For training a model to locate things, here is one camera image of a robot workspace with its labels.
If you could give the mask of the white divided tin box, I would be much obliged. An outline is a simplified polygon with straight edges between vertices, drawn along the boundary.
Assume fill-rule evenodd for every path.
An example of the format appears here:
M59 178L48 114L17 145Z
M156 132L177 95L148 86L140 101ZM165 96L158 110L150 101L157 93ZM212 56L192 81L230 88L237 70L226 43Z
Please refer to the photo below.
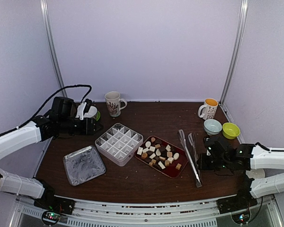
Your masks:
M95 140L95 145L98 152L116 165L125 166L142 142L140 133L116 123Z

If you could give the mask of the metal serving tongs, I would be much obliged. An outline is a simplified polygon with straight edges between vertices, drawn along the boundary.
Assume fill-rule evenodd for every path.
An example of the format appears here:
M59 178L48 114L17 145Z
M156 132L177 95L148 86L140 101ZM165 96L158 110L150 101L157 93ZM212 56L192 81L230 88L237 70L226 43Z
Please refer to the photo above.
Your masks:
M192 139L189 139L189 141L192 141L192 151L189 151L188 147L187 147L187 143L186 143L186 136L185 136L185 133L182 129L178 130L177 132L177 136L180 140L180 143L184 149L184 152L185 152L185 155L188 159L188 162L192 168L192 172L195 176L195 184L196 184L196 187L197 188L200 188L202 187L202 181L201 181L201 176L200 176L200 171L197 167L197 162L196 162L196 151L195 151L195 146L194 146L194 140Z

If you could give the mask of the bunny print tin lid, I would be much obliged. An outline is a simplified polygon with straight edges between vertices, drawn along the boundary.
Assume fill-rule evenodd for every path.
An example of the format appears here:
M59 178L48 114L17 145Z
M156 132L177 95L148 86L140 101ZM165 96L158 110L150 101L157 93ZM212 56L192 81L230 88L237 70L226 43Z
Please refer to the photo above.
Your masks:
M68 182L72 186L83 184L106 172L95 146L87 146L65 155L63 164Z

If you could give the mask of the red chocolate tray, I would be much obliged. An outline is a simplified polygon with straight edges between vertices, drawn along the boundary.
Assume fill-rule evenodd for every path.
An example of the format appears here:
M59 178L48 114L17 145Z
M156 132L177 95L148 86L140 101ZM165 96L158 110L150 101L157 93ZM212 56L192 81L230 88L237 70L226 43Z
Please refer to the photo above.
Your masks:
M149 136L134 155L169 178L178 177L188 164L184 150L157 136Z

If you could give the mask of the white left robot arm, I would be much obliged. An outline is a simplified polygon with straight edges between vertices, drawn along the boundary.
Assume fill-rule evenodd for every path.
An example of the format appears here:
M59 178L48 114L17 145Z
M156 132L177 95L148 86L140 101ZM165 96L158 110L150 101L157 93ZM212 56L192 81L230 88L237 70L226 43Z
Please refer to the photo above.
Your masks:
M26 146L57 138L60 134L94 135L103 129L97 117L98 110L90 99L76 105L70 98L55 97L51 109L44 115L37 114L22 126L0 135L0 160ZM46 182L2 169L0 192L39 199L48 210L54 210L59 205L54 189Z

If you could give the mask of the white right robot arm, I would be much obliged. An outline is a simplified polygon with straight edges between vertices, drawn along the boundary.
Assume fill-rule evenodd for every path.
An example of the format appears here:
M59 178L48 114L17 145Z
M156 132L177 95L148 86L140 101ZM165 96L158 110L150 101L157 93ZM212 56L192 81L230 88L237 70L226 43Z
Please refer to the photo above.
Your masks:
M258 169L282 170L282 173L269 177L246 176L233 205L242 209L262 196L284 192L284 148L269 148L259 142L242 143L237 148L221 136L204 138L206 153L200 154L196 163L199 170L250 172Z

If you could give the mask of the white bowl green rim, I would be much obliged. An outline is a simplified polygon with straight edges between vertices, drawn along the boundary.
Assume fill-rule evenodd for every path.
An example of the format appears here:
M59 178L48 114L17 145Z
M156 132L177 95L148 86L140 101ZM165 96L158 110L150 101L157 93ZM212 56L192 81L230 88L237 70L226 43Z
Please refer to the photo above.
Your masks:
M91 106L89 108L89 110L86 113L84 113L83 117L84 118L93 118L97 115L97 112L98 112L97 108L95 106Z

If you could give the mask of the beige floral mug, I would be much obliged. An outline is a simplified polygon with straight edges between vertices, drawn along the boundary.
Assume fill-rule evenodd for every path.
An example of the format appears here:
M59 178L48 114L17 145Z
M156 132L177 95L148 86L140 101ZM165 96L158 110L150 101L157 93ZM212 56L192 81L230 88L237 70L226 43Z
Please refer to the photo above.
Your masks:
M127 107L127 101L121 98L121 94L116 91L106 93L105 100L111 117L118 117L121 114L121 110Z

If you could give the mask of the lime green bowl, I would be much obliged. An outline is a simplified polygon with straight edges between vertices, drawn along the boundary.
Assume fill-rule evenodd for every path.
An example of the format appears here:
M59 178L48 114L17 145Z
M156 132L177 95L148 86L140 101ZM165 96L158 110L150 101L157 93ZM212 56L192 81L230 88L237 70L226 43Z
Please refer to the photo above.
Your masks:
M237 125L226 122L222 125L222 134L225 138L233 140L240 135L240 129Z

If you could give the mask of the light blue bowl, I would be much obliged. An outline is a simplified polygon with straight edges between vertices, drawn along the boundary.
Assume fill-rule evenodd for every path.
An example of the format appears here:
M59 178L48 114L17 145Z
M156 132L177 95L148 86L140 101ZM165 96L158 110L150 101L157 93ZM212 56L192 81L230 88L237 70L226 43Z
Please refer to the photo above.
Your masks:
M208 135L217 135L222 131L222 125L218 120L207 119L204 121L204 131Z

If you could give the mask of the dark bowl white inside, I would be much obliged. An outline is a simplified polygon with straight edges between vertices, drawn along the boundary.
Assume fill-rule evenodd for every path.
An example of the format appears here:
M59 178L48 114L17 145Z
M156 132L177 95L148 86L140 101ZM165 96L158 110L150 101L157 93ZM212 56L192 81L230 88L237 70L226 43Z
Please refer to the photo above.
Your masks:
M252 169L252 170L247 170L246 175L248 178L253 178L253 179L260 179L260 178L265 178L266 174L264 169Z

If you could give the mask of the white mug yellow inside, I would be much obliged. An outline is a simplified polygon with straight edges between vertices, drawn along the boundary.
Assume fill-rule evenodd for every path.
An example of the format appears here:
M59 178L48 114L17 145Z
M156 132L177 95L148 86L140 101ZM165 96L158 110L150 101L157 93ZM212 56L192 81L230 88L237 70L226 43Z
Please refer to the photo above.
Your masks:
M198 109L198 117L204 120L213 119L219 103L213 98L207 98Z

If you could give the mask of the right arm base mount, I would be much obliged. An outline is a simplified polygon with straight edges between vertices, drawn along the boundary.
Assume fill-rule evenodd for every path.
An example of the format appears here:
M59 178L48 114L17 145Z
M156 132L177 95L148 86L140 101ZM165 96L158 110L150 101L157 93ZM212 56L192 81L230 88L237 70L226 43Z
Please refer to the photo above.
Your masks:
M241 196L232 196L217 201L219 213L230 213L232 221L239 225L244 225L251 221L250 208L256 205L257 199L244 198Z

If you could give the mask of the metal front rail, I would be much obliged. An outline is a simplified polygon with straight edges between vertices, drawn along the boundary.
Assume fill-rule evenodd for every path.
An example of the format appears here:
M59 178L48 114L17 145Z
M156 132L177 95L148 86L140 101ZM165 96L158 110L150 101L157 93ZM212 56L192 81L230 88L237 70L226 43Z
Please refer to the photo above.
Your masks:
M75 199L70 215L58 227L236 227L239 214L251 213L248 227L283 227L273 196L246 210L220 213L216 199L168 203L110 203Z

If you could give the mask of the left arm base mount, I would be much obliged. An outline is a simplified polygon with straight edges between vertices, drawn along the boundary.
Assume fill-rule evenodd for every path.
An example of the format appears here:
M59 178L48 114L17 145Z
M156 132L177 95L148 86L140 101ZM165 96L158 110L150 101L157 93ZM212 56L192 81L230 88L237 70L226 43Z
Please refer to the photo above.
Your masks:
M54 196L53 201L46 202L45 199L34 199L34 206L44 209L41 221L46 227L53 227L61 221L66 221L67 215L74 210L75 201Z

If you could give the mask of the left aluminium frame post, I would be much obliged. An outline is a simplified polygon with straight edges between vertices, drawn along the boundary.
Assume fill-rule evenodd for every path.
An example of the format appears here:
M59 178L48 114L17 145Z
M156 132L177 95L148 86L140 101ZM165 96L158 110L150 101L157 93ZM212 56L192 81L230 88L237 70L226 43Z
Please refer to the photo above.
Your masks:
M41 14L43 17L47 42L49 46L50 57L51 57L51 61L52 61L53 69L54 69L54 75L56 77L59 88L63 88L65 84L62 78L60 66L58 63L57 53L56 53L56 49L54 45L54 39L53 39L53 33L52 33L52 28L51 28L47 0L40 0L40 6L41 6Z

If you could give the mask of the aluminium frame post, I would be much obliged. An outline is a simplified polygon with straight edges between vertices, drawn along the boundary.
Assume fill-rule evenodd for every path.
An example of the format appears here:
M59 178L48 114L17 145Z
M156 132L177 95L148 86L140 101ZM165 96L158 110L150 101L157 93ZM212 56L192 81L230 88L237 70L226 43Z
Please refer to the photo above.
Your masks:
M225 106L226 97L227 97L228 91L231 86L231 80L235 72L237 60L239 57L240 47L242 44L245 27L246 27L246 21L247 21L247 16L248 16L248 6L249 6L248 0L241 1L237 32L236 32L234 47L233 47L233 51L231 55L231 61L230 61L226 81L225 81L222 95L220 98L220 106Z
M40 6L41 6L41 14L43 17L47 42L49 46L50 57L51 57L51 61L52 61L53 69L54 69L54 75L56 77L59 88L63 88L65 84L62 78L60 66L58 63L57 53L56 53L56 49L54 45L54 39L53 39L53 33L52 33L52 28L51 28L47 0L40 0Z

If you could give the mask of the right aluminium frame post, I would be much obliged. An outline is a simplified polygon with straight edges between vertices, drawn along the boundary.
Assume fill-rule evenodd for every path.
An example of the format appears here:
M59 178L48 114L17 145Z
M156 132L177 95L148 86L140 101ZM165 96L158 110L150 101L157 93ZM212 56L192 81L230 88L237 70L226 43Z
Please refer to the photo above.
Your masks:
M233 51L231 55L231 61L230 61L226 81L225 81L222 95L220 98L220 106L225 106L226 97L227 97L228 91L231 86L231 80L235 72L237 60L239 57L240 47L242 44L245 27L246 27L246 21L247 21L247 16L248 16L248 6L249 6L248 0L241 1L237 32L236 32L234 47L233 47Z

